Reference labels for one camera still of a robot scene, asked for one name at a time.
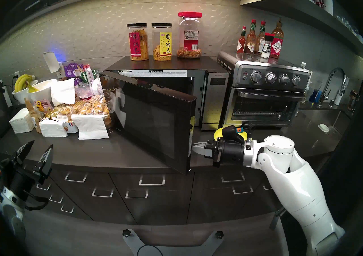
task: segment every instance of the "microwave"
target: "microwave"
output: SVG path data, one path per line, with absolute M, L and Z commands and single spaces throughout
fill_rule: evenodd
M 124 57 L 105 71 L 153 83 L 196 97 L 195 126 L 218 129 L 229 73 L 210 57 L 155 61 L 132 61 Z
M 186 175 L 196 97 L 113 72 L 100 73 L 100 80 L 114 128 Z

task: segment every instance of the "napkin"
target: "napkin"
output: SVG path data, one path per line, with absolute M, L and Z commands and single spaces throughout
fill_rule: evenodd
M 79 140 L 108 138 L 104 115 L 72 115 L 72 120 L 80 131 Z
M 40 130 L 44 137 L 67 137 L 68 134 L 63 128 L 63 122 L 54 120 L 42 120 L 39 123 Z
M 57 81 L 51 88 L 52 101 L 55 106 L 59 104 L 74 104 L 74 78 Z

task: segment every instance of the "shelf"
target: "shelf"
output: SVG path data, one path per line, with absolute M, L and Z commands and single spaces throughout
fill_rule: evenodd
M 286 16 L 312 26 L 342 42 L 363 57 L 363 44 L 334 16 L 309 0 L 260 0 L 243 4 Z

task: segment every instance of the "power cord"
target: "power cord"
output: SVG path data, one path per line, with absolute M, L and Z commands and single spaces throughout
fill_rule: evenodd
M 156 246 L 154 246 L 154 245 L 150 245 L 150 244 L 145 244 L 145 245 L 143 245 L 143 246 L 141 246 L 140 248 L 139 248 L 139 250 L 137 251 L 137 256 L 139 256 L 139 251 L 140 251 L 140 249 L 141 248 L 143 248 L 143 247 L 145 247 L 145 246 L 152 246 L 152 247 L 155 247 L 159 252 L 160 252 L 160 255 L 161 256 L 164 256 L 162 253 L 161 253 L 161 251 L 160 251 L 160 249 L 159 248 L 157 248 Z

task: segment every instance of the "red lid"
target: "red lid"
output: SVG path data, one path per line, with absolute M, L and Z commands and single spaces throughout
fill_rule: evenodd
M 202 13 L 200 12 L 179 12 L 179 17 L 186 17 L 186 18 L 201 18 Z

